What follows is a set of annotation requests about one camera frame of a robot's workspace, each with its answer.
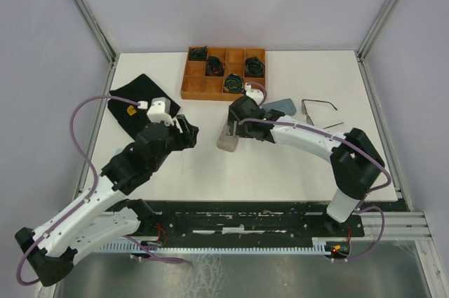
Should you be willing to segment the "grey glasses case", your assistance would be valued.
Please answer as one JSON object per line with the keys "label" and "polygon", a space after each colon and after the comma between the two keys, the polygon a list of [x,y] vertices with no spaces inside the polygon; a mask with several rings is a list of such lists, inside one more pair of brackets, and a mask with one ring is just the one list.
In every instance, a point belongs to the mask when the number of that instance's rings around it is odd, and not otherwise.
{"label": "grey glasses case", "polygon": [[217,139],[217,148],[229,153],[233,153],[237,148],[238,142],[239,136],[230,137],[227,135],[227,119],[226,119],[222,131],[220,133],[220,136]]}

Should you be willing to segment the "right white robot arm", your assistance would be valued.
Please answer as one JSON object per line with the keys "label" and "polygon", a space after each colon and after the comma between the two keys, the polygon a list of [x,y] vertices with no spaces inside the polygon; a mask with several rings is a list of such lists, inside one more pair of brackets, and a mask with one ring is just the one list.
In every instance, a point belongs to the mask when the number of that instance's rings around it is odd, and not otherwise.
{"label": "right white robot arm", "polygon": [[246,95],[229,106],[227,127],[233,136],[294,147],[330,164],[337,190],[321,221],[331,236],[347,228],[347,219],[368,194],[391,184],[385,162],[361,129],[324,130],[281,111],[263,109]]}

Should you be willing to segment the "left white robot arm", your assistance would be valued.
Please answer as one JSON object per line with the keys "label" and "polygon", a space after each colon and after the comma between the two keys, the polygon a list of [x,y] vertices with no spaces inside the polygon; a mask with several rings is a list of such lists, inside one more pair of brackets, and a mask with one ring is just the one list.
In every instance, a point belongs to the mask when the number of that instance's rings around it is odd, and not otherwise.
{"label": "left white robot arm", "polygon": [[50,287],[96,248],[122,236],[147,235],[156,215],[142,200],[128,196],[162,166],[173,151],[196,146],[199,128],[184,115],[170,123],[149,122],[97,176],[97,184],[83,192],[64,210],[41,226],[21,228],[15,239],[36,281]]}

